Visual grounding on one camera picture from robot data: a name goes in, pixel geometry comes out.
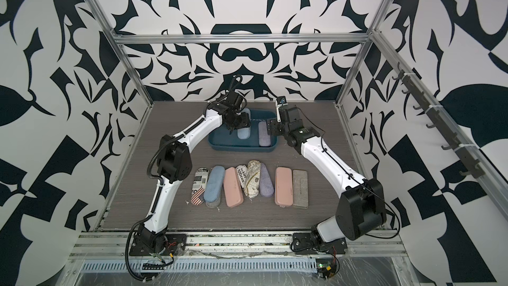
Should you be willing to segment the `light blue fabric glasses case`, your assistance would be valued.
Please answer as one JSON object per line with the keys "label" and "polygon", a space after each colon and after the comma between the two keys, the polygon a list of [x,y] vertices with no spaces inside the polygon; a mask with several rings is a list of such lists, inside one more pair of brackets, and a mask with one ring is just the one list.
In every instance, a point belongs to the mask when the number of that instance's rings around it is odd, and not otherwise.
{"label": "light blue fabric glasses case", "polygon": [[[248,117],[251,116],[251,111],[249,108],[244,109],[242,113],[247,113]],[[247,140],[251,136],[251,127],[238,129],[237,135],[240,140]]]}

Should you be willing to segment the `blue denim glasses case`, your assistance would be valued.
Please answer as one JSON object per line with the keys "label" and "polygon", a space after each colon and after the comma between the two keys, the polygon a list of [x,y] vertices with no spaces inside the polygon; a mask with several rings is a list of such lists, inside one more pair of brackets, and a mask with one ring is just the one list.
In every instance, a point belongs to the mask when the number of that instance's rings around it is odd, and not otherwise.
{"label": "blue denim glasses case", "polygon": [[224,183],[225,168],[223,166],[214,166],[209,173],[206,191],[204,194],[205,203],[221,200],[222,188]]}

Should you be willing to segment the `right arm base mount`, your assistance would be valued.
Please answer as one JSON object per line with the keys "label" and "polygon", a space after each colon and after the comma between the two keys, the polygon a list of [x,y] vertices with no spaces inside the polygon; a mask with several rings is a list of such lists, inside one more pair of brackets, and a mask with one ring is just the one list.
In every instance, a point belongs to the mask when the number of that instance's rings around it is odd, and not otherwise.
{"label": "right arm base mount", "polygon": [[344,255],[347,249],[345,238],[324,242],[316,231],[310,233],[294,233],[290,249],[297,255],[329,254]]}

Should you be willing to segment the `newspaper flag print glasses case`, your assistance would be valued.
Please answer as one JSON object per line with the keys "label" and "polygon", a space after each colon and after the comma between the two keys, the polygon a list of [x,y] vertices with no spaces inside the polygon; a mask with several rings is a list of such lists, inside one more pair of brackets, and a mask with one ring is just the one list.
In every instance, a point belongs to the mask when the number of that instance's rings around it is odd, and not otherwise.
{"label": "newspaper flag print glasses case", "polygon": [[204,194],[206,184],[208,182],[209,170],[207,168],[199,168],[194,174],[192,193],[190,203],[192,205],[201,205],[204,203]]}

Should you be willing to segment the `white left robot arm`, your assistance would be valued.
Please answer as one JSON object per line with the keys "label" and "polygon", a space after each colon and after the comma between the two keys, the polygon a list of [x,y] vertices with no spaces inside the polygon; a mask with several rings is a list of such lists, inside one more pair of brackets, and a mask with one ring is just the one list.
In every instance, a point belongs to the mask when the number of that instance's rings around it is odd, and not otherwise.
{"label": "white left robot arm", "polygon": [[250,126],[244,111],[247,99],[234,91],[208,103],[203,114],[190,126],[173,136],[161,139],[160,147],[149,161],[147,176],[157,180],[156,193],[147,218],[142,221],[151,234],[164,233],[169,213],[181,182],[192,172],[191,153],[211,132],[222,125],[229,131]]}

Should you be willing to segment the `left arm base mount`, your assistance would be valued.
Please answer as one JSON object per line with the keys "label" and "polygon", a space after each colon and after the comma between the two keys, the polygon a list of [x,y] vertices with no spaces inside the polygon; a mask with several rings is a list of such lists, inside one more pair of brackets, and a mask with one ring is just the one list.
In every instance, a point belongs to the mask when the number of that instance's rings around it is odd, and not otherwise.
{"label": "left arm base mount", "polygon": [[186,234],[166,232],[155,234],[147,229],[141,229],[133,234],[127,250],[130,256],[179,255],[185,251],[186,244]]}

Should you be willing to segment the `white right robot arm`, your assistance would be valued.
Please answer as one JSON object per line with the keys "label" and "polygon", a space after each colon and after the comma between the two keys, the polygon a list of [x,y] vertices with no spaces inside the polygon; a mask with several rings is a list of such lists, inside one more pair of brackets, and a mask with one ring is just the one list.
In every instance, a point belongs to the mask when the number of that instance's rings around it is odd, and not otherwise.
{"label": "white right robot arm", "polygon": [[307,127],[298,107],[284,97],[276,100],[276,118],[267,123],[271,136],[283,136],[287,144],[311,162],[339,197],[333,217],[316,225],[317,237],[325,243],[347,238],[356,240],[386,222],[382,184],[367,180],[349,167],[325,142],[316,125]]}

